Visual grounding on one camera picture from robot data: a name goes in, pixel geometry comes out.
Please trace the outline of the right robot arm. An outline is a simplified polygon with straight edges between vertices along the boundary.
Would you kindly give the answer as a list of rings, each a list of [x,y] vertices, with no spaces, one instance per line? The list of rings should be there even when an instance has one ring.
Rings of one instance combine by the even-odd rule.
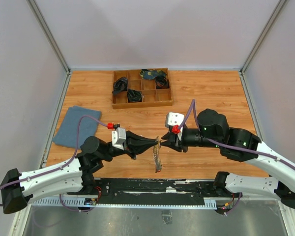
[[[265,171],[267,177],[248,177],[218,172],[213,191],[227,194],[250,193],[280,200],[295,209],[295,163],[271,149],[258,136],[242,128],[229,127],[226,117],[205,109],[195,116],[197,128],[185,125],[186,116],[169,112],[165,119],[168,133],[162,146],[178,152],[189,147],[218,148],[229,160],[246,163]]]

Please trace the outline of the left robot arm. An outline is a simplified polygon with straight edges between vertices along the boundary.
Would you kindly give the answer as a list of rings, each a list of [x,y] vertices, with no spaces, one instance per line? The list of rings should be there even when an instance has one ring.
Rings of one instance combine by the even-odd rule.
[[[116,144],[116,137],[105,142],[95,136],[86,138],[80,153],[61,163],[34,171],[19,172],[9,170],[1,184],[0,193],[3,213],[12,214],[24,209],[39,199],[60,195],[88,195],[96,188],[93,173],[111,162],[114,157],[128,155],[136,159],[149,148],[158,144],[157,139],[149,139],[127,131],[121,144]]]

